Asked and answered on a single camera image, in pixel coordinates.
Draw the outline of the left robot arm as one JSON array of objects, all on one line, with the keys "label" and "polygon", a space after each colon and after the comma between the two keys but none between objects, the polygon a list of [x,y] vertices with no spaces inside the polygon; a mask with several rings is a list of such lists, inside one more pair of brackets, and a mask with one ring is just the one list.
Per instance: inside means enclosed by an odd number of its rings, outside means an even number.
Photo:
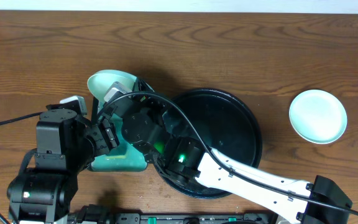
[{"label": "left robot arm", "polygon": [[108,119],[92,123],[69,109],[41,113],[36,139],[36,149],[25,155],[7,189],[13,223],[54,223],[67,216],[78,190],[78,174],[119,145]]}]

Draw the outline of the black round tray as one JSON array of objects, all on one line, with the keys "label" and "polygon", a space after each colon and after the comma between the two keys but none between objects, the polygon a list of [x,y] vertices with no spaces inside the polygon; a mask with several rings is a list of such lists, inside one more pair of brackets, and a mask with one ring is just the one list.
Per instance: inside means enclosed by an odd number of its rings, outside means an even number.
[{"label": "black round tray", "polygon": [[[222,90],[199,88],[182,93],[172,101],[183,110],[206,145],[231,159],[258,168],[262,157],[262,135],[255,116],[240,99]],[[169,133],[197,139],[176,109],[168,109],[162,118]],[[193,198],[216,199],[231,194],[198,183],[183,187],[166,177],[161,178],[173,189]]]}]

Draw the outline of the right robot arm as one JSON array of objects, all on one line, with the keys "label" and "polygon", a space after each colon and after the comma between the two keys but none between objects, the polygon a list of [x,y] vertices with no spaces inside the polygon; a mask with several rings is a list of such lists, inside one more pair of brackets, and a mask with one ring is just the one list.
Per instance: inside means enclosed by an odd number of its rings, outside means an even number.
[{"label": "right robot arm", "polygon": [[287,179],[240,161],[259,159],[260,131],[252,116],[241,124],[224,108],[188,111],[139,79],[117,78],[94,93],[99,115],[122,119],[121,135],[160,175],[187,191],[218,189],[257,203],[290,223],[346,223],[352,202],[330,179]]}]

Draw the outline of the green yellow sponge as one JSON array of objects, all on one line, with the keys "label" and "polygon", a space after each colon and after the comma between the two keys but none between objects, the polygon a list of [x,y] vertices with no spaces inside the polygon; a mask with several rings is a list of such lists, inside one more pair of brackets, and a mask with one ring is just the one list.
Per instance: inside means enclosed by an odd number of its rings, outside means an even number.
[{"label": "green yellow sponge", "polygon": [[125,159],[126,155],[106,155],[106,160],[114,160],[114,159]]}]

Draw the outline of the mint plate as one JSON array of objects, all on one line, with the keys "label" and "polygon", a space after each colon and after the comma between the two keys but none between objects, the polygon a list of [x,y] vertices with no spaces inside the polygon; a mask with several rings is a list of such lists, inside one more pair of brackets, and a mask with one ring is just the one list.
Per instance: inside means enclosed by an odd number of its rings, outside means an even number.
[{"label": "mint plate", "polygon": [[87,86],[91,94],[101,103],[105,103],[104,96],[114,82],[133,89],[137,77],[120,70],[101,70],[89,77]]},{"label": "mint plate", "polygon": [[297,95],[290,104],[288,116],[295,132],[315,144],[337,141],[347,128],[345,107],[323,90],[306,90]]}]

